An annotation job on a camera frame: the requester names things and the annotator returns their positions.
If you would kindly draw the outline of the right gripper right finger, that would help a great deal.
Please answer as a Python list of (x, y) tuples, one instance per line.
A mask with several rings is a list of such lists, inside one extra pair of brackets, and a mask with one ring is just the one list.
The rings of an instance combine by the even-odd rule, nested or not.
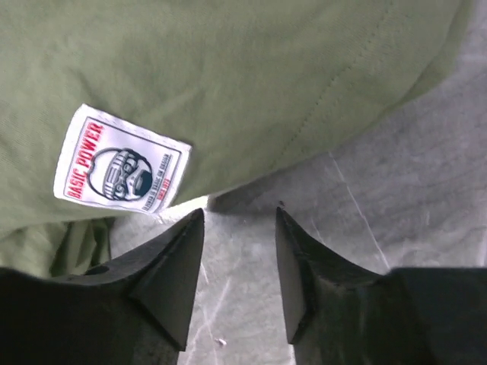
[(286, 211), (275, 244), (288, 342), (299, 364), (484, 364), (484, 268), (379, 275), (310, 236)]

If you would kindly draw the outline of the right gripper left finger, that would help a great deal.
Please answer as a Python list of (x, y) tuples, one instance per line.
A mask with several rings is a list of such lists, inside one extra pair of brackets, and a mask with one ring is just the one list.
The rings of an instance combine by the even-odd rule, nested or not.
[(82, 275), (1, 270), (3, 364), (175, 364), (186, 349), (205, 220), (196, 209)]

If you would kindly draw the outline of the green printed tank top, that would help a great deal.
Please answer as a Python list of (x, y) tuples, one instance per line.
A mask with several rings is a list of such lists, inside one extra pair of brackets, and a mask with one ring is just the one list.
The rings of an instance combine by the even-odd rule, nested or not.
[(226, 192), (448, 74), (472, 1), (3, 1), (1, 264), (110, 257), (111, 217)]

